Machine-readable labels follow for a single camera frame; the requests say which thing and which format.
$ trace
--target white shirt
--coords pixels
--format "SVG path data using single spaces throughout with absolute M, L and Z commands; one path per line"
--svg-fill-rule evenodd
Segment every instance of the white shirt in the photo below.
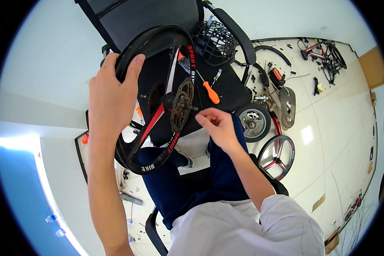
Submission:
M 271 195 L 260 212 L 249 199 L 195 206 L 174 220 L 168 256 L 324 255 L 323 231 L 292 198 Z

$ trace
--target hand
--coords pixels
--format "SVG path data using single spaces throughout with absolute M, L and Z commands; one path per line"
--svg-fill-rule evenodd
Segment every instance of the hand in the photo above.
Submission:
M 122 84 L 115 76 L 117 58 L 116 53 L 108 54 L 97 77 L 91 79 L 88 108 L 90 138 L 114 144 L 132 120 L 145 55 L 139 54 L 131 61 Z
M 236 137 L 231 114 L 215 108 L 209 108 L 199 112 L 195 119 L 208 131 L 215 144 L 227 154 L 242 148 Z

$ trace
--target mesh chair backrest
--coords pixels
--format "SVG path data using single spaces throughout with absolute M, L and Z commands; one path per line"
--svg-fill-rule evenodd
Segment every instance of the mesh chair backrest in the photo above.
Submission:
M 204 18 L 201 0 L 75 0 L 114 52 L 142 31 L 175 24 L 190 32 Z

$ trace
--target forearm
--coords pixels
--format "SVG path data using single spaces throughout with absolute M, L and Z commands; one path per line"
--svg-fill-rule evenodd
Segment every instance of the forearm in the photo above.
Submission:
M 132 255 L 127 216 L 114 173 L 113 143 L 91 138 L 88 142 L 88 197 L 91 218 L 107 255 Z
M 232 160 L 247 195 L 260 212 L 263 200 L 275 194 L 273 187 L 241 145 L 226 153 Z

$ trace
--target person's left hand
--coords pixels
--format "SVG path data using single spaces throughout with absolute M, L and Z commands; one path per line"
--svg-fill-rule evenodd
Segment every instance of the person's left hand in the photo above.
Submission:
M 91 140 L 116 143 L 119 134 L 132 120 L 138 95 L 138 76 L 145 55 L 137 55 L 129 64 L 124 82 L 115 76 L 118 54 L 110 53 L 97 76 L 89 84 L 88 122 Z

